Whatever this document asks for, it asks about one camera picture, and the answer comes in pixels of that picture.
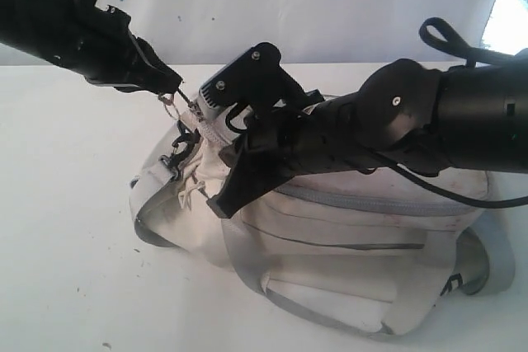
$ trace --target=zipper teeth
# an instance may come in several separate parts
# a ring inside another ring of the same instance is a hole
[[[372,197],[357,197],[326,193],[294,185],[282,185],[275,189],[275,192],[288,195],[289,197],[314,202],[315,204],[332,206],[334,208],[353,209],[362,212],[397,214],[402,216],[458,216],[474,211],[473,207],[465,204],[417,204],[410,201],[398,201],[395,199],[378,199]]]

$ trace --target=white table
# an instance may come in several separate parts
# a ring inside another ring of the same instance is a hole
[[[305,89],[343,94],[379,66],[285,68]],[[218,68],[176,67],[187,92]],[[154,96],[92,87],[51,67],[0,68],[0,84],[1,351],[526,348],[527,208],[501,212],[517,259],[507,292],[455,292],[390,344],[355,338],[292,317],[235,275],[135,236],[128,182],[171,124]],[[528,194],[528,176],[497,181],[504,196]]]

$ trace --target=white backdrop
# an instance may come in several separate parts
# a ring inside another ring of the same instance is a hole
[[[477,45],[494,0],[101,0],[133,17],[167,63],[226,63],[260,41],[288,63],[446,59],[418,27],[441,16]],[[0,47],[0,64],[38,63]]]

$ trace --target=white surface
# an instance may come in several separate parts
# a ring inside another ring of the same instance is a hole
[[[345,93],[379,65],[291,65],[305,89]],[[193,92],[218,67],[177,70]],[[236,275],[142,243],[128,182],[171,124],[144,93],[49,67],[0,68],[1,351],[524,350],[528,209],[501,212],[517,259],[505,293],[443,298],[410,336],[380,343],[282,312]],[[528,176],[499,175],[505,196]]]
[[[132,16],[167,63],[227,63],[261,41],[287,63],[443,60],[418,28],[441,16],[478,45],[494,0],[101,0]],[[34,63],[0,48],[0,64]]]

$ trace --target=white backpack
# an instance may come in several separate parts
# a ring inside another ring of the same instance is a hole
[[[206,200],[229,173],[218,152],[233,136],[221,117],[207,124],[186,112],[182,121],[200,144],[179,179],[160,161],[174,150],[176,125],[153,150],[130,196],[136,232],[234,270],[286,311],[356,334],[402,335],[441,294],[496,293],[513,280],[511,248],[490,214],[389,169],[297,177],[219,219]],[[432,182],[477,199],[492,192],[481,171],[450,169]]]

